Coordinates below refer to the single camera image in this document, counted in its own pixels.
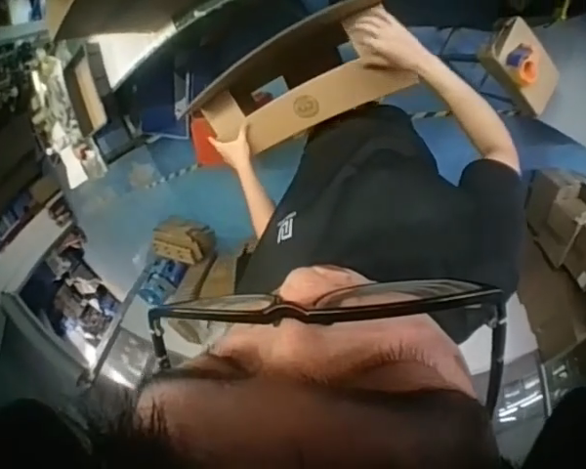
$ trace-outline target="black eyeglass frame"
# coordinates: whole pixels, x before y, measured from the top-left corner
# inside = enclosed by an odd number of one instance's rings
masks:
[[[395,303],[360,305],[339,308],[307,309],[296,303],[283,301],[280,297],[270,294],[231,295],[227,298],[267,299],[272,303],[263,310],[247,312],[245,310],[226,309],[225,312],[192,308],[188,306],[170,304],[152,308],[147,312],[147,322],[158,363],[158,369],[169,369],[171,363],[167,354],[167,347],[163,339],[164,330],[162,319],[178,320],[212,320],[217,322],[244,323],[244,324],[273,324],[277,325],[284,319],[295,319],[304,324],[331,325],[337,322],[353,322],[360,320],[384,320],[402,318],[413,315],[428,314],[466,308],[475,305],[489,305],[494,308],[493,318],[488,322],[492,331],[492,347],[490,350],[490,370],[488,372],[488,389],[486,391],[485,407],[492,416],[499,392],[504,369],[506,351],[507,315],[504,302],[504,293],[496,287],[469,282],[476,289],[468,292],[450,293],[437,297],[414,299]],[[343,288],[329,293],[329,295],[346,290],[356,291],[356,288]]]

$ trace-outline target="hand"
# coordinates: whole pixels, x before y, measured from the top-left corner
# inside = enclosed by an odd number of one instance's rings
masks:
[[[238,172],[250,164],[252,153],[247,143],[247,123],[243,123],[238,136],[231,142],[220,142],[212,137],[209,137],[208,141],[235,171]]]
[[[356,43],[368,52],[362,59],[371,66],[418,71],[431,55],[382,5],[357,17],[348,29]]]

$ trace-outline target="white logo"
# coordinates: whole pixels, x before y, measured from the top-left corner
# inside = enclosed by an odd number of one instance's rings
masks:
[[[293,237],[293,218],[297,215],[296,212],[289,213],[282,220],[277,222],[277,243],[280,244],[287,239]]]

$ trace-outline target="printed circular logo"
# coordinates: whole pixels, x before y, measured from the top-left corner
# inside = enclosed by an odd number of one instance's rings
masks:
[[[319,102],[309,95],[303,95],[293,102],[293,110],[300,117],[313,117],[319,112]]]

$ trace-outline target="eyeglasses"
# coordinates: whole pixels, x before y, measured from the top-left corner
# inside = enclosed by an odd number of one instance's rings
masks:
[[[295,319],[304,324],[384,320],[420,314],[445,315],[489,313],[492,329],[486,409],[492,415],[504,367],[506,310],[503,292],[495,287],[461,280],[410,280],[371,283],[330,292],[312,305],[301,306],[277,295],[230,295],[172,303],[147,313],[154,354],[159,369],[170,368],[163,339],[162,319],[207,320],[244,324],[278,324]]]

